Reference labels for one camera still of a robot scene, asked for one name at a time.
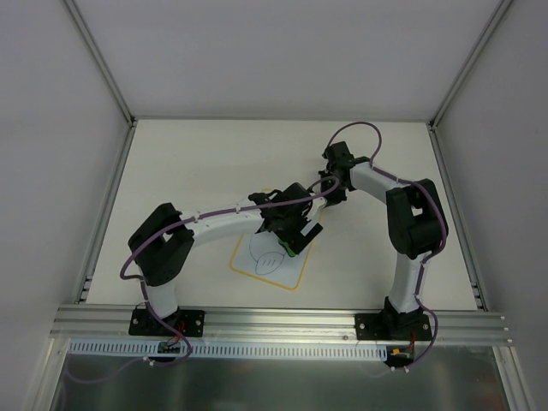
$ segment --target white tabletop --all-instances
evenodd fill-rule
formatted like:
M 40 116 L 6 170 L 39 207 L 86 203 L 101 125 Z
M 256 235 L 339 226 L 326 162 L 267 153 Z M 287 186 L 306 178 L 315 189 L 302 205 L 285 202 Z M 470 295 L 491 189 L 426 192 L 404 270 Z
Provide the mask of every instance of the white tabletop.
M 164 202 L 178 210 L 213 210 L 263 188 L 307 186 L 325 167 L 321 154 L 343 122 L 141 120 L 135 131 L 116 203 L 87 297 L 91 304 L 137 304 L 136 281 L 122 281 L 128 238 Z M 384 137 L 376 163 L 408 179 L 432 179 L 448 217 L 444 252 L 430 264 L 424 302 L 434 309 L 475 310 L 474 294 L 455 225 L 423 123 L 377 123 Z M 340 134 L 356 156 L 377 145 L 373 130 Z M 295 291 L 246 277 L 229 268 L 239 236 L 194 249 L 177 277 L 180 305 L 203 307 L 380 308 L 390 291 L 396 251 L 388 237 L 386 208 L 353 192 L 330 207 L 324 230 Z M 130 273 L 137 273 L 132 265 Z

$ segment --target yellow border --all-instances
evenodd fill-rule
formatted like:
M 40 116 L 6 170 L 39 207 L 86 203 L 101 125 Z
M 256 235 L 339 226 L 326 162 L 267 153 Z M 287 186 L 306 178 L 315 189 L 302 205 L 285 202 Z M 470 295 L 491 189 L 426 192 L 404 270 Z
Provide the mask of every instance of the yellow border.
M 324 214 L 324 210 L 322 210 L 322 212 L 319 214 L 318 223 L 322 221 L 322 215 Z M 244 276 L 255 278 L 256 280 L 260 280 L 260 281 L 263 281 L 265 283 L 269 283 L 270 285 L 275 285 L 277 287 L 280 287 L 281 289 L 286 289 L 288 291 L 295 291 L 296 289 L 299 288 L 299 286 L 301 285 L 302 276 L 305 272 L 305 269 L 307 268 L 308 257 L 310 256 L 310 252 L 312 251 L 312 248 L 314 246 L 314 241 L 312 241 L 310 243 L 310 247 L 308 248 L 307 256 L 305 257 L 305 262 L 302 265 L 301 273 L 299 274 L 299 279 L 297 280 L 297 285 L 295 285 L 293 288 L 290 288 L 290 287 L 286 287 L 285 285 L 282 285 L 282 284 L 279 284 L 279 283 L 274 283 L 273 281 L 267 280 L 263 277 L 256 276 L 256 275 L 254 275 L 250 272 L 246 272 L 246 271 L 242 271 L 242 270 L 238 270 L 237 268 L 234 268 L 234 259 L 236 257 L 236 254 L 238 253 L 238 250 L 240 249 L 241 241 L 243 240 L 244 235 L 245 234 L 240 235 L 240 240 L 238 240 L 238 243 L 236 244 L 236 248 L 235 248 L 234 252 L 232 253 L 232 257 L 230 257 L 229 267 L 232 271 L 239 272 L 240 274 L 243 274 Z

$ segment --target metal frame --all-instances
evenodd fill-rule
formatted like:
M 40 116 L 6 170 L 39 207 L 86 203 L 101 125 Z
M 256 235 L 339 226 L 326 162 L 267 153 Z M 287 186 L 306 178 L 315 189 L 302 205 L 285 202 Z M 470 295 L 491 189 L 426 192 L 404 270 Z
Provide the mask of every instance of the metal frame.
M 442 182 L 444 183 L 445 194 L 447 195 L 447 200 L 449 201 L 449 207 L 451 210 L 451 215 L 455 223 L 456 236 L 459 239 L 461 244 L 462 256 L 464 257 L 464 263 L 468 270 L 468 275 L 470 276 L 470 281 L 472 288 L 477 290 L 478 307 L 480 309 L 488 309 L 490 307 L 488 296 L 485 293 L 485 287 L 483 279 L 479 273 L 477 258 L 473 251 L 473 248 L 470 246 L 470 235 L 466 229 L 466 225 L 463 222 L 463 217 L 461 209 L 458 205 L 458 202 L 455 197 L 455 191 L 453 189 L 453 184 L 451 183 L 450 173 L 447 170 L 447 164 L 444 161 L 444 155 L 442 147 L 440 146 L 440 140 L 438 134 L 432 130 L 432 127 L 428 127 L 428 133 L 430 135 L 430 141 L 432 143 L 432 149 L 434 151 L 434 156 L 436 162 L 438 163 L 439 174 L 442 176 Z
M 98 223 L 94 230 L 92 244 L 86 254 L 82 279 L 78 284 L 78 289 L 74 292 L 76 301 L 80 302 L 80 298 L 82 297 L 81 292 L 85 288 L 85 285 L 91 282 L 92 274 L 98 260 L 98 254 L 110 219 L 117 189 L 128 158 L 136 122 L 76 4 L 76 0 L 62 0 L 62 3 L 129 125 L 129 130 L 122 144 L 115 171 L 110 180 L 108 193 L 105 196 Z M 489 301 L 485 295 L 485 288 L 482 287 L 483 282 L 477 270 L 476 258 L 469 244 L 469 235 L 462 221 L 458 202 L 453 193 L 450 175 L 443 159 L 443 148 L 440 146 L 437 135 L 437 125 L 465 84 L 466 79 L 478 62 L 492 35 L 507 15 L 512 3 L 513 0 L 500 0 L 499 5 L 491 15 L 490 20 L 486 23 L 485 29 L 475 42 L 439 106 L 436 115 L 433 117 L 431 121 L 432 127 L 429 128 L 432 148 L 438 161 L 451 213 L 455 220 L 456 232 L 462 246 L 468 273 L 473 286 L 477 286 L 479 307 L 484 310 L 489 307 Z M 183 117 L 143 116 L 142 118 L 167 119 Z M 134 338 L 128 335 L 128 322 L 132 310 L 133 307 L 127 306 L 93 306 L 86 304 L 61 306 L 51 330 L 51 340 L 46 360 L 40 367 L 40 370 L 43 371 L 42 378 L 38 388 L 34 390 L 37 394 L 34 398 L 32 409 L 46 410 L 51 406 L 56 394 L 57 380 L 62 372 L 63 362 L 68 352 L 71 338 L 100 337 L 116 340 L 133 340 Z M 215 307 L 206 308 L 205 310 L 204 340 L 206 341 L 218 341 L 222 339 L 228 342 L 247 343 L 286 342 L 337 345 L 355 345 L 359 343 L 356 340 L 354 331 L 354 314 L 364 312 L 362 310 L 283 310 Z M 500 313 L 477 311 L 439 312 L 438 316 L 439 333 L 437 346 L 468 345 L 493 347 L 498 371 L 508 397 L 510 409 L 532 409 L 533 401 L 527 391 L 527 387 L 523 383 L 515 349 L 512 347 L 513 341 L 509 337 L 509 329 L 505 324 L 503 315 Z
M 305 310 L 272 308 L 219 308 L 205 310 L 204 340 L 251 343 L 352 343 L 358 342 L 354 315 L 375 310 Z M 123 338 L 128 334 L 133 306 L 60 306 L 51 329 L 52 337 Z M 439 346 L 512 345 L 505 318 L 500 313 L 481 311 L 437 312 Z M 372 341 L 390 345 L 390 341 Z
M 107 87 L 109 88 L 110 94 L 112 94 L 112 97 L 116 101 L 116 104 L 122 112 L 126 123 L 131 127 L 134 123 L 134 115 L 131 114 L 131 110 L 126 103 L 125 98 L 122 96 L 122 92 L 116 84 L 114 76 L 112 75 L 108 64 L 104 60 L 101 50 L 98 48 L 97 43 L 95 42 L 95 39 L 92 36 L 92 32 L 90 31 L 86 21 L 84 20 L 84 17 L 82 16 L 82 13 L 80 12 L 80 8 L 76 4 L 75 0 L 62 0 L 62 2 L 68 12 L 68 15 L 72 19 L 74 26 L 78 31 L 78 34 L 84 41 L 84 44 L 86 45 L 86 48 L 89 51 L 93 61 L 97 65 L 99 73 L 103 76 L 103 79 L 106 82 Z
M 534 401 L 524 384 L 521 366 L 513 347 L 493 347 L 498 365 L 498 373 L 503 383 L 504 393 L 512 410 L 534 409 Z
M 439 106 L 438 111 L 434 115 L 431 125 L 436 130 L 439 122 L 441 122 L 444 114 L 447 112 L 455 97 L 461 90 L 462 86 L 465 84 L 466 79 L 472 72 L 472 69 L 475 67 L 476 63 L 480 59 L 480 56 L 483 54 L 487 44 L 491 41 L 493 34 L 497 31 L 500 23 L 504 20 L 504 17 L 507 15 L 508 10 L 514 0 L 500 0 L 497 8 L 491 15 L 491 18 L 485 25 L 485 28 L 479 35 L 478 39 L 474 43 L 472 50 L 468 53 L 468 56 L 461 68 L 459 69 L 456 78 L 453 80 L 451 87 L 442 101 L 442 104 Z
M 63 364 L 69 350 L 69 342 L 68 338 L 62 337 L 50 340 L 42 378 L 29 407 L 32 411 L 47 411 L 50 409 L 55 395 L 58 394 L 57 381 L 63 371 Z
M 84 258 L 84 264 L 80 273 L 80 281 L 76 284 L 76 288 L 73 289 L 72 295 L 74 296 L 75 303 L 80 303 L 85 300 L 85 298 L 82 298 L 85 297 L 83 294 L 86 293 L 86 290 L 89 289 L 89 285 L 91 284 L 95 265 L 97 264 L 99 252 L 103 245 L 104 235 L 106 234 L 106 229 L 109 224 L 110 214 L 114 207 L 114 201 L 116 199 L 116 194 L 118 193 L 118 188 L 120 187 L 120 181 L 122 180 L 123 169 L 126 166 L 126 161 L 128 161 L 129 149 L 131 148 L 131 143 L 134 139 L 136 127 L 137 122 L 132 123 L 125 135 L 122 146 L 120 147 L 116 166 L 109 181 L 107 193 L 101 205 L 97 223 L 93 229 L 92 242 L 87 249 L 86 257 Z

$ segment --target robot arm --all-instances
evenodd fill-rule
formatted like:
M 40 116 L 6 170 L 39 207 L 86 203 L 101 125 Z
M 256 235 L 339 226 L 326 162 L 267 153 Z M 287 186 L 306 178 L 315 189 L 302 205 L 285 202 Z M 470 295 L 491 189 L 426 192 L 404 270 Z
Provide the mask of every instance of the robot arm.
M 193 222 L 168 231 L 146 247 L 135 259 L 145 279 L 149 302 L 161 318 L 165 319 L 178 308 L 175 279 L 181 272 L 190 251 L 202 244 L 221 238 L 268 231 L 278 237 L 280 245 L 295 256 L 304 250 L 322 230 L 313 217 L 325 206 L 324 198 L 293 205 L 272 206 L 276 203 L 303 200 L 312 197 L 301 184 L 294 183 L 284 191 L 254 193 L 241 203 L 231 206 L 236 213 L 221 214 Z M 128 241 L 134 252 L 143 242 L 161 229 L 195 217 L 192 212 L 180 212 L 171 203 L 160 205 L 135 231 Z
M 422 261 L 427 254 L 436 251 L 442 240 L 438 219 L 431 210 L 425 195 L 415 186 L 393 180 L 377 166 L 372 169 L 369 158 L 354 158 L 344 141 L 328 146 L 324 152 L 328 160 L 322 177 L 336 176 L 341 184 L 326 196 L 327 205 L 333 206 L 346 200 L 347 191 L 360 190 L 386 204 L 390 241 L 397 251 L 394 283 L 384 300 L 383 311 L 371 327 L 374 336 L 387 339 L 407 338 L 409 330 L 420 322 L 422 309 L 415 296 L 420 294 L 426 266 Z M 444 220 L 447 221 L 439 202 L 434 183 L 418 182 L 432 197 Z M 329 187 L 325 183 L 322 189 Z

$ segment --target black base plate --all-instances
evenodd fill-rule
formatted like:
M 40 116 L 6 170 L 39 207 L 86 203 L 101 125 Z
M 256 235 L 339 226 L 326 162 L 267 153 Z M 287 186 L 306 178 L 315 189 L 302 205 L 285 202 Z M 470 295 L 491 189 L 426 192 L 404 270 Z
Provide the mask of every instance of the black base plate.
M 206 313 L 201 310 L 178 310 L 163 319 L 177 329 L 181 324 L 181 333 L 185 337 L 202 337 Z M 146 308 L 135 308 L 129 322 L 130 336 L 172 337 L 173 333 L 161 325 Z
M 418 316 L 417 321 L 397 329 L 389 329 L 378 324 L 379 314 L 356 314 L 354 324 L 356 337 L 362 340 L 389 340 L 410 341 L 415 336 L 415 341 L 431 341 L 432 330 L 430 320 L 426 314 Z

